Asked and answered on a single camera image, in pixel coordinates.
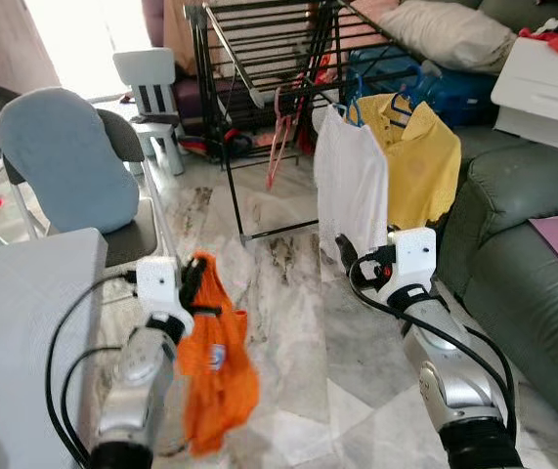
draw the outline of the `grey table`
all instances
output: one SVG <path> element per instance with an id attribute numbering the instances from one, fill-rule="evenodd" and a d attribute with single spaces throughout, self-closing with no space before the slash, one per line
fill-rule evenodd
<path id="1" fill-rule="evenodd" d="M 46 352 L 58 319 L 101 276 L 106 255 L 107 244 L 93 229 L 0 247 L 0 469 L 73 466 L 46 411 Z M 100 293 L 86 298 L 60 335 L 56 403 L 70 363 L 95 341 L 100 304 Z M 89 386 L 83 380 L 83 390 Z M 83 422 L 78 431 L 85 438 L 89 403 L 81 394 L 73 393 L 69 412 Z"/>

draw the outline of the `wall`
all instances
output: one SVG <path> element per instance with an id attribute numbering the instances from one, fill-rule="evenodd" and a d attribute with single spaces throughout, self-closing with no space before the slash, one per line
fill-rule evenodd
<path id="1" fill-rule="evenodd" d="M 0 0 L 0 86 L 25 93 L 59 84 L 24 3 Z"/>

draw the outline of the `blue cushion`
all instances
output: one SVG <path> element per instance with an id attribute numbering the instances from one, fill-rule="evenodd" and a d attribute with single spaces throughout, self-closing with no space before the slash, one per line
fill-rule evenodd
<path id="1" fill-rule="evenodd" d="M 28 93 L 0 114 L 0 151 L 31 185 L 61 232 L 109 233 L 138 210 L 139 189 L 96 110 L 62 88 Z"/>

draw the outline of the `orange cloth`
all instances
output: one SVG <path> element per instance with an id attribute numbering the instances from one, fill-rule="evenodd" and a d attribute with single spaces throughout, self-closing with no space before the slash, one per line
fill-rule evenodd
<path id="1" fill-rule="evenodd" d="M 220 308 L 221 314 L 197 313 L 193 334 L 179 344 L 177 365 L 192 378 L 185 411 L 186 438 L 193 455 L 217 451 L 224 434 L 244 423 L 259 402 L 259 379 L 246 354 L 247 313 L 234 311 L 216 260 L 197 251 L 207 267 L 193 306 Z"/>

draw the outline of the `black cable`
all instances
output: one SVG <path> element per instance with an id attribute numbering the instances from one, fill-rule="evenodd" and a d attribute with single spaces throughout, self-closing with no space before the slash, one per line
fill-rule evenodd
<path id="1" fill-rule="evenodd" d="M 491 338 L 489 338 L 487 335 L 485 335 L 485 334 L 483 334 L 483 333 L 479 332 L 478 330 L 473 329 L 471 327 L 465 326 L 465 329 L 470 334 L 478 337 L 483 342 L 485 342 L 487 345 L 489 345 L 490 348 L 497 355 L 497 357 L 500 359 L 500 362 L 502 363 L 502 368 L 504 369 L 504 377 L 506 379 L 506 387 L 508 388 L 509 396 L 511 397 L 511 404 L 513 405 L 513 408 L 515 408 L 515 382 L 513 381 L 513 373 L 511 372 L 511 365 L 509 364 L 509 360 L 502 353 L 502 351 L 495 344 L 495 342 Z"/>
<path id="2" fill-rule="evenodd" d="M 82 448 L 85 448 L 85 445 L 83 445 L 83 443 L 81 443 L 81 439 L 79 438 L 79 436 L 74 431 L 74 427 L 72 426 L 72 422 L 70 421 L 70 417 L 67 414 L 67 389 L 70 385 L 70 380 L 72 379 L 72 373 L 74 372 L 74 370 L 76 370 L 76 368 L 80 365 L 80 363 L 83 362 L 88 357 L 91 357 L 95 354 L 98 354 L 99 352 L 112 352 L 112 351 L 119 352 L 121 349 L 122 349 L 122 347 L 120 347 L 120 346 L 108 346 L 108 347 L 98 347 L 98 348 L 95 348 L 95 349 L 86 350 L 85 352 L 83 352 L 81 355 L 78 356 L 78 358 L 72 363 L 72 365 L 68 369 L 67 373 L 65 374 L 64 385 L 62 386 L 62 393 L 61 393 L 61 398 L 60 398 L 60 408 L 62 410 L 62 421 L 64 422 L 65 430 L 67 431 L 68 436 L 70 437 L 70 439 L 72 440 L 74 445 L 77 448 L 79 448 L 79 450 L 81 450 Z M 87 452 L 87 449 L 86 449 L 86 454 L 85 455 L 89 458 L 89 453 Z"/>
<path id="3" fill-rule="evenodd" d="M 418 318 L 414 318 L 413 316 L 407 315 L 406 313 L 404 313 L 402 311 L 396 310 L 395 308 L 390 308 L 387 305 L 383 305 L 382 303 L 378 303 L 377 301 L 374 301 L 371 298 L 365 296 L 356 287 L 355 280 L 354 280 L 354 276 L 357 272 L 356 267 L 360 266 L 361 263 L 365 260 L 367 260 L 366 257 L 361 257 L 356 262 L 354 262 L 353 265 L 350 267 L 350 272 L 348 274 L 348 280 L 350 281 L 350 287 L 353 289 L 353 292 L 357 295 L 357 297 L 361 301 L 363 301 L 364 303 L 371 306 L 372 308 L 375 308 L 379 311 L 382 311 L 383 313 L 387 313 L 389 315 L 392 315 L 399 320 L 404 320 L 406 322 L 409 322 L 409 323 L 411 323 L 411 324 L 413 324 L 417 327 L 420 327 L 424 330 L 427 330 L 428 332 L 431 332 L 431 333 L 437 335 L 441 339 L 444 339 L 445 341 L 452 344 L 454 347 L 456 347 L 458 350 L 463 352 L 470 359 L 472 359 L 474 362 L 476 362 L 478 365 L 480 365 L 489 374 L 489 376 L 492 377 L 492 379 L 495 381 L 495 384 L 497 384 L 497 387 L 500 389 L 500 392 L 502 393 L 502 397 L 504 398 L 504 404 L 506 405 L 506 413 L 507 413 L 506 430 L 507 430 L 509 436 L 511 437 L 511 440 L 513 441 L 513 444 L 515 445 L 515 440 L 516 440 L 516 437 L 517 437 L 517 419 L 516 419 L 516 416 L 515 416 L 515 407 L 513 406 L 513 403 L 511 402 L 511 395 L 508 392 L 508 389 L 506 388 L 506 385 L 504 384 L 504 381 L 502 381 L 502 378 L 497 373 L 497 371 L 495 371 L 492 368 L 492 366 L 489 363 L 487 363 L 476 352 L 474 352 L 472 349 L 467 347 L 462 342 L 456 340 L 451 335 L 446 334 L 443 330 L 438 329 L 437 327 L 429 324 L 428 322 L 425 322 L 423 320 L 419 320 Z"/>
<path id="4" fill-rule="evenodd" d="M 82 468 L 87 467 L 88 464 L 88 458 L 85 456 L 85 454 L 87 454 L 87 449 L 85 449 L 85 447 L 78 448 L 74 444 L 74 442 L 70 439 L 70 437 L 67 435 L 67 433 L 64 430 L 64 426 L 62 425 L 62 422 L 60 422 L 60 419 L 57 416 L 57 413 L 55 411 L 55 405 L 53 403 L 53 394 L 51 391 L 52 388 L 51 374 L 53 368 L 53 354 L 55 353 L 55 345 L 57 344 L 57 339 L 60 335 L 60 331 L 62 330 L 62 327 L 67 322 L 70 315 L 90 293 L 92 293 L 96 288 L 98 288 L 99 286 L 101 286 L 102 284 L 110 280 L 113 280 L 115 278 L 126 278 L 126 276 L 127 276 L 126 274 L 116 274 L 112 276 L 107 276 L 101 278 L 100 280 L 98 280 L 97 282 L 93 283 L 88 288 L 86 288 L 78 296 L 78 298 L 74 300 L 74 302 L 70 305 L 70 307 L 65 311 L 60 321 L 57 323 L 57 326 L 55 327 L 55 331 L 53 332 L 53 338 L 51 339 L 51 343 L 49 344 L 48 347 L 48 354 L 46 357 L 46 376 L 45 376 L 45 393 L 44 393 L 46 396 L 46 409 L 48 410 L 48 416 L 51 419 L 51 423 L 53 424 L 55 431 L 57 432 L 60 439 L 62 440 L 62 443 L 64 444 L 64 446 L 66 447 L 70 455 L 77 462 L 77 464 L 79 464 L 79 466 L 81 466 Z"/>

